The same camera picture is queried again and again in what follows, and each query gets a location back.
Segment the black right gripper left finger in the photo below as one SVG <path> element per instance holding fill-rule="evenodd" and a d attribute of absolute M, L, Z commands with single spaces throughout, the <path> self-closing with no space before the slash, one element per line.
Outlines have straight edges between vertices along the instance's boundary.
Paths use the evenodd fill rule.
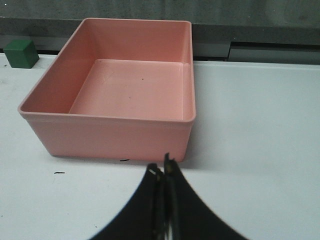
<path fill-rule="evenodd" d="M 93 240 L 164 240 L 164 175 L 150 163 L 144 176 L 122 210 Z"/>

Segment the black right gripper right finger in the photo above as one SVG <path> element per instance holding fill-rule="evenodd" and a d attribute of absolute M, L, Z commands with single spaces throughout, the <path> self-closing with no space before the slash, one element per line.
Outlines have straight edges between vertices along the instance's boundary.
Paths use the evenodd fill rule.
<path fill-rule="evenodd" d="M 157 240 L 245 240 L 197 195 L 175 159 L 164 155 L 156 188 Z"/>

